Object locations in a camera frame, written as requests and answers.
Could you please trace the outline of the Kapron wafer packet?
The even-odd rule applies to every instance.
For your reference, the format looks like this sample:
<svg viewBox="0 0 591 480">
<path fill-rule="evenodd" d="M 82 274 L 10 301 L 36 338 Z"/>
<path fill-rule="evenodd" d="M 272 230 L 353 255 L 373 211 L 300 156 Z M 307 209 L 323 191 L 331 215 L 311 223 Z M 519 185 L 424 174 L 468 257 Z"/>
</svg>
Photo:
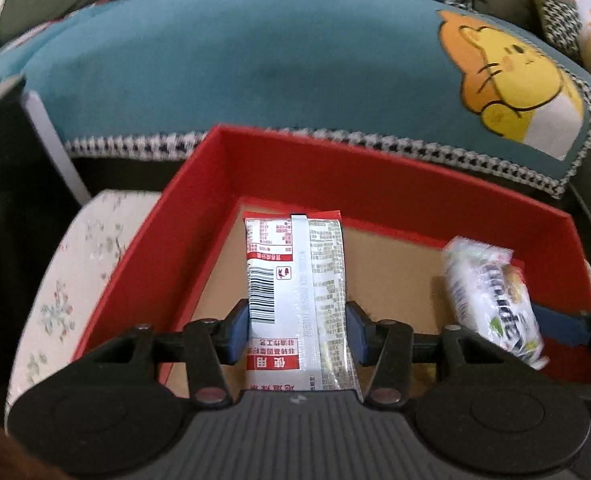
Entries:
<svg viewBox="0 0 591 480">
<path fill-rule="evenodd" d="M 460 325 L 541 370 L 543 337 L 512 256 L 509 248 L 453 238 L 443 249 L 448 296 Z"/>
</svg>

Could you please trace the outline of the red white snack packet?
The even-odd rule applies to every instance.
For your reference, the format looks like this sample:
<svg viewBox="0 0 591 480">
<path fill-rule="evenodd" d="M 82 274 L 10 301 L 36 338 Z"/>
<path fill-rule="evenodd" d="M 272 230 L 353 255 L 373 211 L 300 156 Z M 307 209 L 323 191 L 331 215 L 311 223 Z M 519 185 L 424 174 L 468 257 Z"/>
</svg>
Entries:
<svg viewBox="0 0 591 480">
<path fill-rule="evenodd" d="M 341 214 L 244 214 L 245 388 L 361 390 L 346 337 Z"/>
</svg>

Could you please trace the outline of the red cardboard box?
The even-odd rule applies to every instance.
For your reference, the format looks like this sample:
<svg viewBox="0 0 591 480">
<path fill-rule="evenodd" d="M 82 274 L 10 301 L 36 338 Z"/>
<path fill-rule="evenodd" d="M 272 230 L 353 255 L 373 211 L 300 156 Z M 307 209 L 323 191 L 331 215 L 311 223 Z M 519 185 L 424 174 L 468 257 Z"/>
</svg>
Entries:
<svg viewBox="0 0 591 480">
<path fill-rule="evenodd" d="M 219 126 L 176 164 L 77 346 L 135 325 L 175 332 L 252 300 L 242 364 L 274 377 L 345 322 L 436 334 L 455 321 L 444 249 L 457 237 L 511 253 L 507 300 L 591 313 L 591 279 L 569 214 L 429 162 L 304 136 Z"/>
</svg>

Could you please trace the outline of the black side table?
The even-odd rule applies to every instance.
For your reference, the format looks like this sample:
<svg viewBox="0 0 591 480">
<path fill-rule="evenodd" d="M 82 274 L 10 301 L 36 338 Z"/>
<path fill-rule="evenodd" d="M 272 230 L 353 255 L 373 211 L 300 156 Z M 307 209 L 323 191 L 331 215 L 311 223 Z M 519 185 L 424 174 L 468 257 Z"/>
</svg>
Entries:
<svg viewBox="0 0 591 480">
<path fill-rule="evenodd" d="M 0 81 L 0 420 L 42 274 L 90 194 L 38 93 Z"/>
</svg>

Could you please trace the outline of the teal lion sofa cover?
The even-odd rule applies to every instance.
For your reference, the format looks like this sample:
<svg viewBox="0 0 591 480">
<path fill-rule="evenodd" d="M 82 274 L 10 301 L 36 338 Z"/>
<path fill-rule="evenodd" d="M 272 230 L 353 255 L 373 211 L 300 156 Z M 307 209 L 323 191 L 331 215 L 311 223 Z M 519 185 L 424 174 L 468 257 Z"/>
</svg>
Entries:
<svg viewBox="0 0 591 480">
<path fill-rule="evenodd" d="M 116 0 L 0 52 L 74 158 L 175 162 L 218 124 L 419 158 L 559 196 L 591 75 L 433 0 Z"/>
</svg>

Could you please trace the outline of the orange houndstooth cushion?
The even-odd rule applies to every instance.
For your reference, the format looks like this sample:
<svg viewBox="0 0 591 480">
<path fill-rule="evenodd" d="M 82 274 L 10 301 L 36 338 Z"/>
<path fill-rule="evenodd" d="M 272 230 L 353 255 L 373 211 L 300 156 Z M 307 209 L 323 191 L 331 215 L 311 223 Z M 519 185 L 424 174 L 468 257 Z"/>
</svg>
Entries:
<svg viewBox="0 0 591 480">
<path fill-rule="evenodd" d="M 533 0 L 545 40 L 559 52 L 580 62 L 581 22 L 574 0 Z"/>
</svg>

